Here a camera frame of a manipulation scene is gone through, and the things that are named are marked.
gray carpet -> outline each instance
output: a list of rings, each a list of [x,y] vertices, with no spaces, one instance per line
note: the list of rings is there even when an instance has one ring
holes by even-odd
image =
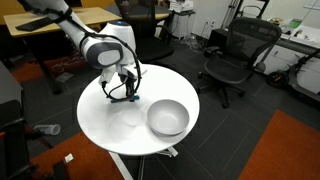
[[[174,41],[172,45],[175,53],[161,62],[180,71],[194,87],[208,83],[197,78],[198,72],[204,71],[206,58],[203,54]],[[91,67],[70,73],[74,76],[60,84],[63,93],[58,95],[51,93],[45,79],[22,84],[29,124],[58,123],[62,126],[58,136],[46,137],[53,145],[81,131],[76,117],[77,102],[84,88],[99,75],[99,71]],[[221,94],[214,89],[199,94],[198,122],[175,146],[179,155],[175,158],[158,154],[147,156],[144,179],[237,179],[276,109],[320,130],[319,109],[298,100],[288,91],[268,86],[264,76],[254,74],[242,87],[247,90],[243,98],[230,91],[229,109],[221,107]],[[28,145],[31,157],[46,150],[37,141]],[[139,158],[121,158],[136,177]]]

bowl rim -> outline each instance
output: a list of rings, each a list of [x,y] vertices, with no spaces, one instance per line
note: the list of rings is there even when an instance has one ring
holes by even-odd
[[[163,131],[161,131],[161,130],[159,130],[159,129],[157,129],[156,127],[154,127],[154,126],[151,125],[151,121],[150,121],[150,118],[149,118],[150,109],[151,109],[151,107],[154,106],[156,103],[159,103],[159,102],[162,102],[162,101],[171,101],[171,102],[174,102],[174,103],[176,103],[176,104],[179,104],[179,105],[182,107],[182,109],[185,110],[185,112],[187,113],[187,117],[188,117],[188,118],[185,120],[185,121],[186,121],[185,127],[181,128],[181,130],[179,130],[179,131],[177,130],[177,131],[174,132],[174,133],[168,133],[168,132],[163,132]],[[148,110],[147,110],[147,122],[148,122],[149,127],[150,127],[153,131],[155,131],[156,133],[160,133],[160,134],[162,134],[162,135],[177,135],[177,134],[182,133],[183,131],[185,131],[185,130],[187,129],[187,127],[188,127],[188,125],[189,125],[189,121],[190,121],[190,114],[189,114],[188,109],[187,109],[182,103],[180,103],[180,102],[178,102],[178,101],[176,101],[176,100],[173,100],[173,99],[161,99],[161,100],[155,101],[154,103],[151,104],[151,106],[150,106],[150,107],[148,108]]]

wall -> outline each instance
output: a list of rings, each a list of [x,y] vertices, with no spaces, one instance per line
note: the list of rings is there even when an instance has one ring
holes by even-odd
[[[294,2],[292,2],[292,0],[270,0],[262,18],[268,19],[280,17],[284,20],[305,18],[303,22],[304,25],[320,29],[318,20],[320,17],[320,10],[311,10],[308,14],[309,9],[303,7],[307,1],[308,0],[296,0]],[[193,0],[193,3],[196,18],[192,33],[197,35],[202,34],[203,37],[207,38],[210,35],[210,29],[208,28],[207,31],[202,33],[207,18],[215,20],[214,29],[220,28],[231,0]],[[260,6],[261,2],[256,0],[245,0],[243,4],[256,4]]]
[[[101,7],[105,8],[113,3],[114,0],[81,0],[83,7]]]
[[[25,13],[23,7],[17,0],[0,0],[0,25],[4,25],[4,15]]]
[[[202,33],[207,18],[214,19],[214,28],[220,28],[224,16],[228,10],[231,0],[193,0],[196,17],[193,24],[192,33],[208,38],[210,35],[209,28]]]

computer monitor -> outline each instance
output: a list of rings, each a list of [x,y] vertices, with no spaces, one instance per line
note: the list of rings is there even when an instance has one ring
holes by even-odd
[[[82,7],[81,0],[64,0],[70,7]]]

chair wheel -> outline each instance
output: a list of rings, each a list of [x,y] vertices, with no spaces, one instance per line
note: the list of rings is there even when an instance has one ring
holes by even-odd
[[[223,107],[224,109],[227,109],[227,108],[229,107],[229,105],[230,105],[229,103],[228,103],[228,104],[224,104],[224,103],[223,103],[223,104],[222,104],[222,107]]]
[[[239,97],[243,97],[245,94],[245,92],[239,93]]]
[[[202,72],[199,72],[198,79],[202,79],[202,78],[203,78]]]

